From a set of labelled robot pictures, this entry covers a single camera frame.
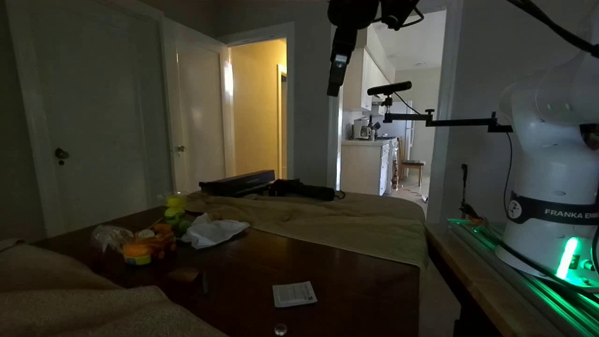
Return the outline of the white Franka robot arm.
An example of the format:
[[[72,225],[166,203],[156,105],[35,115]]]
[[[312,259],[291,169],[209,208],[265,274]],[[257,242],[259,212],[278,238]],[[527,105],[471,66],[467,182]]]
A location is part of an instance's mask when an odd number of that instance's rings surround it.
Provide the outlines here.
[[[523,156],[497,257],[512,268],[598,289],[599,158],[581,128],[599,124],[599,8],[572,60],[516,83],[503,98]]]

